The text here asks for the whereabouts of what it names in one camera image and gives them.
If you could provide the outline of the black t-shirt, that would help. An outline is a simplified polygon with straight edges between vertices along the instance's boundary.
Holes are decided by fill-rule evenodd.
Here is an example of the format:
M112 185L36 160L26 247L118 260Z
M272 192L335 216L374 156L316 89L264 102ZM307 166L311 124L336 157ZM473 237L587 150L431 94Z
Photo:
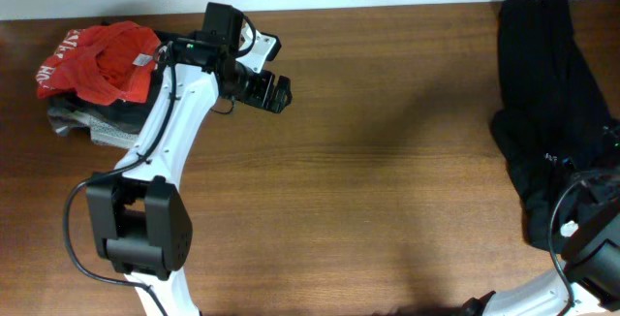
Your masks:
M527 242L549 250L551 211L572 174L619 165L619 122L574 40L569 0L506 0L498 30L502 108L490 123L522 202ZM579 190L561 205L553 248L603 206Z

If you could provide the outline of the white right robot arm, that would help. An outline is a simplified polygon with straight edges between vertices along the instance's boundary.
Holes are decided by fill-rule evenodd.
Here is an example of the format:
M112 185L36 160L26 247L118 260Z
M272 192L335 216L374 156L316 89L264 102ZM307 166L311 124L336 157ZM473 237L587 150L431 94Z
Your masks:
M553 248L555 217L579 190L603 206L574 230L558 255ZM583 315L619 309L619 166L572 174L548 222L547 245L553 269L504 292L467 300L458 315Z

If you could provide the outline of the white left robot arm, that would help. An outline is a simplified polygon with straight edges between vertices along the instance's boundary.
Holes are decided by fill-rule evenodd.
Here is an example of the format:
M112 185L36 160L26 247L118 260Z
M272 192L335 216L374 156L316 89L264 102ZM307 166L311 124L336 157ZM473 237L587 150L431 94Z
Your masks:
M281 48L250 25L218 36L168 41L161 86L134 145L105 174L82 183L98 255L137 291L148 315L197 315L184 265L193 225L180 194L186 159L202 121L224 98L273 113L293 99L291 81L264 69Z

